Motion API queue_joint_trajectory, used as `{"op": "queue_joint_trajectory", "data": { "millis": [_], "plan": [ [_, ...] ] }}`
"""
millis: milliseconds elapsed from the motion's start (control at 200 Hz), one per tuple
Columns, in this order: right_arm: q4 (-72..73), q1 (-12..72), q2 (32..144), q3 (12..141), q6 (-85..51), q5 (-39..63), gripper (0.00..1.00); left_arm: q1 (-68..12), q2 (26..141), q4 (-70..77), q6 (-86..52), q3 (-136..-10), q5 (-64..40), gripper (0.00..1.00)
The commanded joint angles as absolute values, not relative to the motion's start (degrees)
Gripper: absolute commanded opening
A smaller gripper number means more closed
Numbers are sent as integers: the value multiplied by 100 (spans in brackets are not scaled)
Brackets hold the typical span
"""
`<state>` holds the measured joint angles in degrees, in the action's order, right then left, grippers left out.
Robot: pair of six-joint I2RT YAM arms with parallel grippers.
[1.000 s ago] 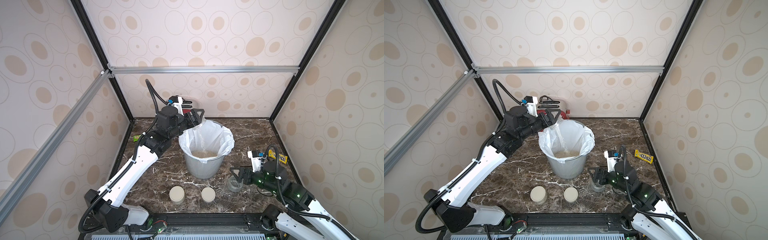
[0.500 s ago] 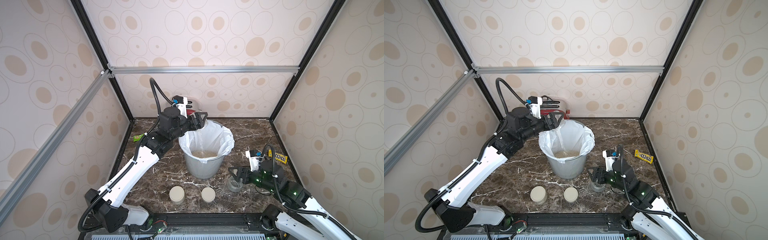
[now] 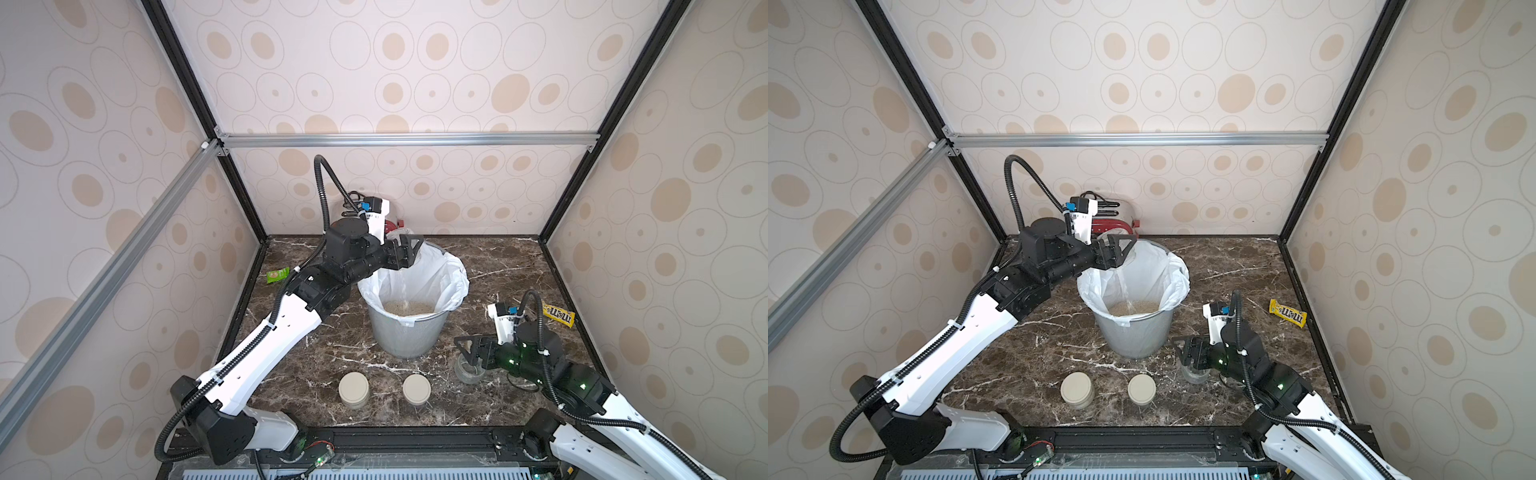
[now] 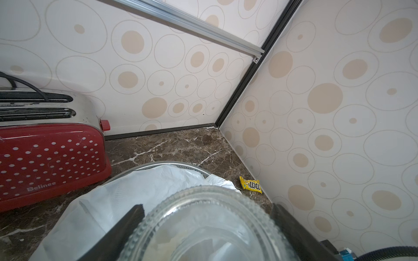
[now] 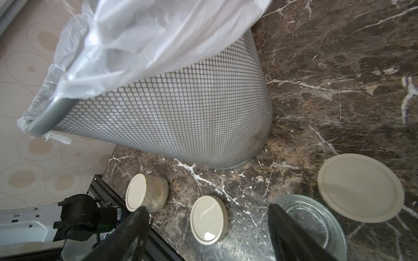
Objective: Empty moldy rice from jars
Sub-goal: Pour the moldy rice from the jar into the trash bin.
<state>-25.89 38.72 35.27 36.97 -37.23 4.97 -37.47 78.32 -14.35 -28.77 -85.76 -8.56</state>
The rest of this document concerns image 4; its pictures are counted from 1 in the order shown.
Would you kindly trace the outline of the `beige lidded jar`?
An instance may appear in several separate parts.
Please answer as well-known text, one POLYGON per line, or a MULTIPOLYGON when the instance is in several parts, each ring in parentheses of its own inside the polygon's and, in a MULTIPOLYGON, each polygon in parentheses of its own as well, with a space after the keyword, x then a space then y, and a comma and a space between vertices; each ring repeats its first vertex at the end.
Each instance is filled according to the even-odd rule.
POLYGON ((197 186, 157 205, 140 222, 121 261, 296 261, 283 232, 250 198, 197 186))

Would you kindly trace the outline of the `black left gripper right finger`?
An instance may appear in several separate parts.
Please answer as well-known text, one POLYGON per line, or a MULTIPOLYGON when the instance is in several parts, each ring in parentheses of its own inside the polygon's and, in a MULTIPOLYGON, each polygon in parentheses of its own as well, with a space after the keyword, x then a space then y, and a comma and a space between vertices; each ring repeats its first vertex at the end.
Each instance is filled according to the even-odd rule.
POLYGON ((328 240, 318 241, 288 210, 273 204, 271 218, 285 235, 301 261, 337 261, 336 248, 328 240))

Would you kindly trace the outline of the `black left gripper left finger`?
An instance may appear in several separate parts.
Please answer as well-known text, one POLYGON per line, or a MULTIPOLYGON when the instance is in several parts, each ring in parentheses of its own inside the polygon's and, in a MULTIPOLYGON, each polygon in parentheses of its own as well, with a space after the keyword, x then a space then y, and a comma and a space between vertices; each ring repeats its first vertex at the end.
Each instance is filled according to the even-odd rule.
POLYGON ((129 237, 144 217, 143 205, 133 206, 79 261, 117 261, 129 237))

